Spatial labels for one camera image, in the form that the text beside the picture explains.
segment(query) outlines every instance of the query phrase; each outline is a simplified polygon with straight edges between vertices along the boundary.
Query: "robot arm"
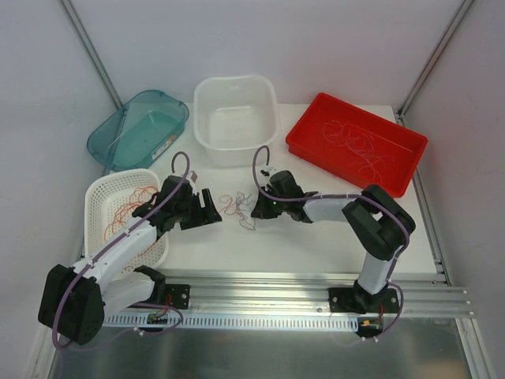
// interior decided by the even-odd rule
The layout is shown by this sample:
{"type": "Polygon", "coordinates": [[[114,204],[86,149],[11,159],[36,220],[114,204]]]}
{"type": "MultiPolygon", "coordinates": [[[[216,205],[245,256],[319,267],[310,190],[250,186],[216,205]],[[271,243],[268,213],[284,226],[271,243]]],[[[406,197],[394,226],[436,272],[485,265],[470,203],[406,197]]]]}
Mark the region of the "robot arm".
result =
{"type": "MultiPolygon", "coordinates": [[[[181,180],[177,176],[169,176],[163,183],[161,191],[153,195],[151,201],[138,207],[133,212],[132,219],[113,238],[129,231],[133,225],[141,221],[181,180]]],[[[102,251],[106,244],[90,257],[76,262],[73,267],[57,265],[52,268],[44,287],[39,321],[52,328],[63,293],[86,265],[91,265],[91,268],[73,288],[58,324],[60,334],[80,345],[93,339],[107,317],[124,308],[136,302],[147,301],[153,305],[164,303],[166,278],[153,268],[141,266],[122,280],[113,281],[113,278],[137,254],[145,251],[176,223],[179,223],[184,230],[222,220],[212,203],[209,189],[202,190],[204,207],[200,205],[195,180],[194,173],[190,180],[184,179],[175,196],[135,230],[127,233],[125,238],[109,249],[96,263],[92,262],[92,258],[102,251]]]]}
{"type": "Polygon", "coordinates": [[[261,173],[267,179],[261,187],[267,194],[300,201],[275,201],[260,191],[252,217],[272,219],[285,212],[303,223],[338,221],[350,224],[367,253],[353,286],[353,297],[339,298],[339,303],[355,313],[374,310],[387,289],[396,253],[406,242],[404,231],[390,216],[374,217],[380,212],[375,205],[389,211],[409,235],[416,227],[412,218],[378,185],[370,185],[357,198],[328,198],[315,192],[304,193],[289,171],[264,167],[261,173]]]}

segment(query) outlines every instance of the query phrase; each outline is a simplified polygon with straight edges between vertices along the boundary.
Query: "white basket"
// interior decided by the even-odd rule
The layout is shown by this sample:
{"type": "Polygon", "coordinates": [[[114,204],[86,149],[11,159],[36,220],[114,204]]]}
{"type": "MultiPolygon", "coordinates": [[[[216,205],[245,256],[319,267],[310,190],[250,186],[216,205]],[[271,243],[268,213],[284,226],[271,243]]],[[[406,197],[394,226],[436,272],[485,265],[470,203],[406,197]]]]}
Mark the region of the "white basket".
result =
{"type": "Polygon", "coordinates": [[[250,166],[254,152],[279,134],[274,86],[265,77],[206,79],[195,89],[193,106],[196,140],[221,167],[250,166]]]}
{"type": "MultiPolygon", "coordinates": [[[[158,176],[145,169],[128,170],[104,176],[90,185],[86,192],[84,210],[84,255],[89,257],[106,241],[104,233],[113,222],[115,213],[129,201],[138,187],[154,186],[158,190],[158,176]]],[[[129,274],[135,268],[160,265],[168,254],[168,236],[165,234],[147,253],[134,257],[115,279],[129,274]]]]}

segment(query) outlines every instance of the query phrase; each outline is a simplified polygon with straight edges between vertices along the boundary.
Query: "white wall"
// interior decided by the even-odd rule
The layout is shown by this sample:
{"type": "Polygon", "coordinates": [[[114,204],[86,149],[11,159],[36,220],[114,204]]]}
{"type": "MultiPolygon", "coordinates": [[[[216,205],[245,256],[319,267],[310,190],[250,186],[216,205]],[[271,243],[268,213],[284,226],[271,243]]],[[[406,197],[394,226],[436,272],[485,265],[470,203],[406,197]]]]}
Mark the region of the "white wall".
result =
{"type": "Polygon", "coordinates": [[[123,100],[259,73],[280,103],[399,107],[460,0],[74,0],[123,100]]]}
{"type": "Polygon", "coordinates": [[[469,288],[505,377],[505,2],[479,1],[407,114],[429,138],[421,163],[457,284],[469,288]]]}
{"type": "Polygon", "coordinates": [[[112,111],[56,0],[0,2],[0,377],[28,374],[47,272],[82,239],[86,152],[112,111]]]}

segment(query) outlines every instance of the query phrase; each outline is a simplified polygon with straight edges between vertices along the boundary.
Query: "white plastic tub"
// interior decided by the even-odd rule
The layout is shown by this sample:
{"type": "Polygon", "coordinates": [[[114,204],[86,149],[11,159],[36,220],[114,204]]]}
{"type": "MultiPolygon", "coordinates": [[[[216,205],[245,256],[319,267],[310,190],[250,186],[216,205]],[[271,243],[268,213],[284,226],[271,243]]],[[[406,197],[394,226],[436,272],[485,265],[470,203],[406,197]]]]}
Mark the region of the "white plastic tub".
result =
{"type": "Polygon", "coordinates": [[[261,76],[212,77],[194,96],[195,137],[220,167],[245,166],[279,134],[274,86],[261,76]]]}

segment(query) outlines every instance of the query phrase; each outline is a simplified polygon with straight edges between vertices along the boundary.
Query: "wire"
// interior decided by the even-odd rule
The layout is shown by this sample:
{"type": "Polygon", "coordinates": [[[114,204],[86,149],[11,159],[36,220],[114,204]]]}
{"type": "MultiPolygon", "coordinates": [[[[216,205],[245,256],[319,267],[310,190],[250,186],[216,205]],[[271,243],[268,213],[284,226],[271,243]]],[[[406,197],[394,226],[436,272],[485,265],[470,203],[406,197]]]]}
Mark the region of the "wire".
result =
{"type": "MultiPolygon", "coordinates": [[[[114,240],[110,241],[105,245],[93,258],[92,258],[92,263],[96,263],[98,259],[100,259],[107,251],[112,249],[115,245],[117,245],[121,240],[123,240],[125,237],[128,236],[129,233],[132,231],[136,230],[145,220],[149,219],[152,215],[157,213],[171,198],[173,195],[176,194],[177,191],[182,187],[182,184],[184,183],[186,177],[188,176],[189,173],[189,157],[185,152],[176,152],[174,155],[174,158],[172,158],[172,167],[174,166],[174,161],[178,156],[184,156],[186,159],[186,169],[184,171],[184,174],[182,175],[181,180],[179,183],[174,187],[172,192],[168,194],[168,196],[163,199],[156,207],[154,207],[145,217],[143,217],[141,220],[136,222],[133,226],[131,226],[130,229],[127,231],[124,231],[121,233],[117,238],[114,240]]],[[[54,315],[54,321],[53,321],[53,331],[52,331],[52,340],[53,340],[53,345],[56,347],[57,350],[64,349],[65,347],[69,346],[69,344],[72,342],[70,341],[66,345],[61,345],[58,341],[58,326],[59,326],[59,321],[62,316],[63,312],[63,306],[65,305],[67,299],[70,296],[70,293],[72,292],[72,289],[76,286],[76,284],[79,282],[79,280],[83,277],[83,275],[91,268],[90,264],[87,264],[83,267],[83,269],[76,275],[75,278],[70,282],[69,286],[66,288],[65,292],[63,293],[62,299],[60,300],[60,303],[58,304],[58,308],[56,309],[56,314],[54,315]]]]}
{"type": "MultiPolygon", "coordinates": [[[[145,302],[138,302],[136,304],[133,304],[134,306],[141,306],[141,307],[148,307],[148,308],[152,308],[153,307],[153,304],[148,304],[148,303],[145,303],[145,302]]],[[[174,330],[175,328],[177,328],[180,324],[182,324],[182,322],[184,321],[184,316],[182,315],[182,312],[172,306],[159,306],[160,308],[163,308],[165,311],[167,310],[173,310],[175,313],[178,314],[179,316],[179,320],[178,322],[176,322],[174,325],[171,325],[169,326],[168,328],[164,328],[164,330],[162,330],[161,332],[146,332],[146,331],[141,331],[140,333],[142,335],[146,335],[146,336],[158,336],[160,334],[167,334],[168,332],[174,330]]],[[[69,340],[64,346],[69,346],[69,350],[72,350],[72,351],[77,351],[77,352],[81,352],[81,353],[87,353],[87,352],[91,352],[91,351],[97,351],[97,350],[100,350],[100,349],[103,349],[105,347],[108,347],[109,345],[111,345],[118,337],[128,333],[128,332],[137,332],[138,331],[138,328],[126,328],[124,330],[121,330],[118,334],[116,334],[114,337],[112,337],[110,340],[108,340],[107,342],[105,343],[102,343],[101,345],[99,346],[96,346],[96,347],[74,347],[74,346],[71,346],[70,344],[72,343],[71,340],[69,340]]],[[[59,356],[59,360],[58,360],[58,366],[56,367],[55,371],[56,373],[58,373],[57,375],[55,375],[57,378],[60,378],[63,374],[63,351],[62,349],[59,349],[57,351],[57,353],[60,353],[60,356],[59,356]]]]}
{"type": "Polygon", "coordinates": [[[344,198],[360,199],[360,200],[368,202],[369,204],[371,204],[374,207],[376,207],[377,209],[379,209],[384,215],[390,217],[398,225],[398,227],[402,231],[402,233],[405,237],[405,241],[403,243],[403,246],[401,246],[396,251],[395,255],[393,256],[393,262],[391,263],[391,266],[389,268],[389,272],[387,273],[387,276],[386,276],[386,281],[389,283],[389,285],[396,288],[400,294],[400,307],[399,307],[398,313],[396,314],[395,319],[380,333],[380,335],[382,336],[385,332],[390,330],[393,327],[393,325],[395,325],[398,322],[398,319],[400,318],[400,315],[402,314],[402,311],[403,311],[403,299],[404,299],[403,290],[398,284],[392,283],[390,278],[391,278],[391,274],[392,274],[393,270],[395,269],[396,262],[398,261],[398,257],[405,251],[405,249],[407,248],[407,246],[410,243],[409,232],[403,226],[402,222],[400,220],[398,220],[398,218],[395,215],[393,215],[393,213],[389,212],[384,206],[380,205],[376,201],[374,201],[368,197],[365,197],[363,195],[359,195],[359,194],[317,195],[317,196],[311,196],[311,197],[292,197],[292,198],[276,197],[276,196],[270,195],[269,193],[267,193],[265,190],[263,190],[261,188],[261,184],[258,181],[258,177],[256,174],[256,161],[258,159],[258,155],[260,154],[261,150],[263,150],[263,149],[265,149],[267,151],[267,166],[270,163],[270,148],[267,145],[260,146],[256,150],[256,152],[254,153],[254,157],[252,158],[252,168],[253,168],[252,169],[252,177],[254,179],[254,183],[256,184],[256,187],[258,187],[258,190],[265,197],[267,197],[273,201],[285,201],[285,202],[315,201],[315,200],[320,200],[320,199],[344,199],[344,198]]]}
{"type": "Polygon", "coordinates": [[[398,313],[396,314],[393,321],[382,331],[382,333],[380,333],[381,336],[383,336],[384,333],[387,332],[388,330],[391,330],[391,328],[398,322],[398,320],[400,319],[400,315],[403,312],[403,305],[405,302],[405,297],[403,295],[403,289],[398,284],[393,283],[393,282],[389,282],[389,285],[392,286],[393,288],[396,288],[396,290],[398,290],[398,293],[400,294],[400,307],[399,307],[398,313]]]}

